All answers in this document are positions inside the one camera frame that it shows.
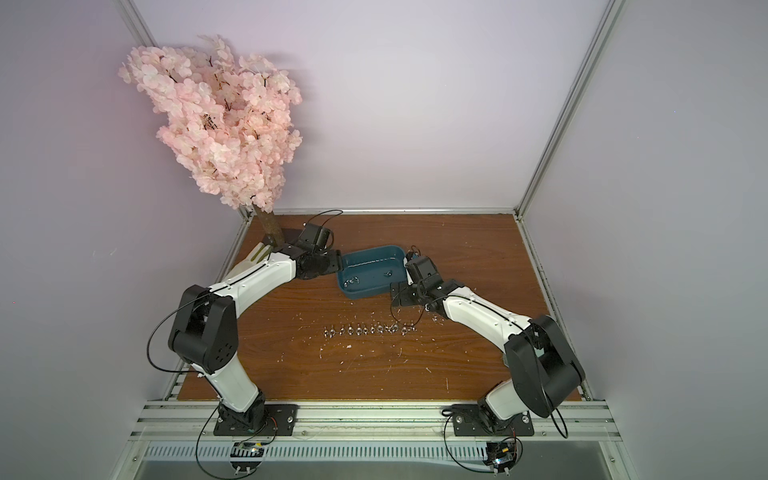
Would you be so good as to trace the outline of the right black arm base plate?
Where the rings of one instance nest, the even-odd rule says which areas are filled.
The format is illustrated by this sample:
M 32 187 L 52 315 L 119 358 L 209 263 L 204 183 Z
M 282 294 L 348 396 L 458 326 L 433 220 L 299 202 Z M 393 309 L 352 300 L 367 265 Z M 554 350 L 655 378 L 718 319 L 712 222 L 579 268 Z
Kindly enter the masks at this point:
M 456 437 L 532 437 L 535 433 L 528 412 L 503 420 L 478 404 L 462 403 L 444 408 L 442 414 Z

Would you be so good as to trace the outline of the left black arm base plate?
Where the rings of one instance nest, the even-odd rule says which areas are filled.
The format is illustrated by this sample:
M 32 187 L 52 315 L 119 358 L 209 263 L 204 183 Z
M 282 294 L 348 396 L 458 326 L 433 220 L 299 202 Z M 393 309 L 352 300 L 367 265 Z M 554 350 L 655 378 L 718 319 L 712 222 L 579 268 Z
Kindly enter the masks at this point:
M 291 436 L 298 409 L 296 404 L 254 404 L 246 412 L 236 412 L 220 404 L 214 435 Z

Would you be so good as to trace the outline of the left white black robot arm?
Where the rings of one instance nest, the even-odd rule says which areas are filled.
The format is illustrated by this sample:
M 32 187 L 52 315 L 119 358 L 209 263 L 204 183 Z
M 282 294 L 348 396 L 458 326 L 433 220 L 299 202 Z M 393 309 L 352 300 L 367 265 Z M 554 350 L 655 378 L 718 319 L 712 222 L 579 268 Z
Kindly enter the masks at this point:
M 284 284 L 341 269 L 334 234 L 324 225 L 306 223 L 301 230 L 291 230 L 280 246 L 264 237 L 223 280 L 183 292 L 169 349 L 213 387 L 220 415 L 254 429 L 264 422 L 265 399 L 238 359 L 239 317 Z

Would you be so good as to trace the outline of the teal plastic storage box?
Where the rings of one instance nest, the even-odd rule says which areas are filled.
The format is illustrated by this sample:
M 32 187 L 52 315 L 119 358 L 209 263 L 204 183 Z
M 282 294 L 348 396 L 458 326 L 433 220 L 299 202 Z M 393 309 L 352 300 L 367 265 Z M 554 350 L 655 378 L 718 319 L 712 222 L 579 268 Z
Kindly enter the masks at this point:
M 337 283 L 342 293 L 350 300 L 359 300 L 376 295 L 388 294 L 390 284 L 405 281 L 405 251 L 396 245 L 380 246 L 342 256 L 342 270 L 337 273 Z M 350 285 L 348 280 L 356 273 L 366 271 L 391 270 L 393 276 L 388 285 L 372 285 L 362 288 L 360 285 Z

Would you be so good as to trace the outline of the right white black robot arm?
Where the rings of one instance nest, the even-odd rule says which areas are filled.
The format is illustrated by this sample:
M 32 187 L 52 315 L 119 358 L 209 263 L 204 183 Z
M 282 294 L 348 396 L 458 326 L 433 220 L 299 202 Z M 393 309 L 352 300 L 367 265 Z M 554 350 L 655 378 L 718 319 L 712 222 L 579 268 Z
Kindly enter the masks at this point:
M 522 413 L 546 418 L 586 379 L 558 323 L 506 310 L 456 280 L 442 278 L 427 256 L 409 254 L 406 280 L 392 287 L 392 303 L 419 305 L 458 323 L 497 347 L 510 378 L 478 401 L 480 417 L 493 425 Z

